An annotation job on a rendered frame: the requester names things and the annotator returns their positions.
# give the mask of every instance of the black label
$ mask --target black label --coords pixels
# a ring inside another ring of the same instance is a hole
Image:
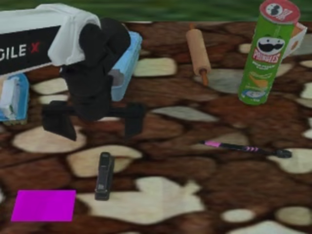
[[[0,76],[50,63],[48,50],[60,26],[0,35]]]

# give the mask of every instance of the red letter x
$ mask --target red letter x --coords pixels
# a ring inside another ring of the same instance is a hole
[[[36,43],[31,43],[31,46],[33,47],[31,50],[31,54],[34,52],[39,52],[38,50],[38,46],[39,46],[40,42],[36,42]]]

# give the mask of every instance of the blue tray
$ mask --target blue tray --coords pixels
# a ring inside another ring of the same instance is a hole
[[[132,74],[137,66],[141,50],[142,37],[140,34],[136,32],[129,32],[129,34],[131,37],[131,44],[128,50],[121,56],[121,58],[112,68],[112,70],[118,70],[123,76],[122,84],[112,87],[113,101],[120,101],[123,99]]]
[[[17,74],[14,76],[10,76],[8,79],[12,79],[13,77],[18,77],[19,84],[20,84],[19,109],[18,109],[16,120],[25,120],[27,119],[27,110],[28,110],[29,82],[28,82],[27,77],[24,74]],[[12,121],[12,120],[4,116],[4,114],[0,110],[0,121],[4,122],[4,121]]]

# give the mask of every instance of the toothbrush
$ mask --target toothbrush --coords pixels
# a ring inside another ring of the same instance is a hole
[[[216,148],[229,149],[229,150],[240,150],[244,152],[259,153],[263,155],[272,155],[272,156],[276,156],[279,158],[290,158],[293,156],[292,153],[288,150],[276,150],[276,151],[270,152],[270,151],[266,151],[263,149],[259,149],[257,147],[221,143],[221,142],[212,141],[212,140],[203,140],[200,142],[200,144],[212,146]]]

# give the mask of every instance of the light blue container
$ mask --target light blue container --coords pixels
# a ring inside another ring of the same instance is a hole
[[[128,50],[121,56],[118,62],[110,71],[110,75],[114,76],[114,84],[112,86],[112,100],[120,101],[123,99],[132,74],[137,66],[142,37],[139,33],[129,32],[131,44]]]
[[[10,120],[0,110],[0,122],[4,121],[21,121],[27,119],[27,110],[28,110],[28,99],[29,99],[29,82],[27,77],[24,74],[17,74],[10,76],[8,79],[14,77],[19,78],[20,93],[19,93],[19,107],[16,120]]]

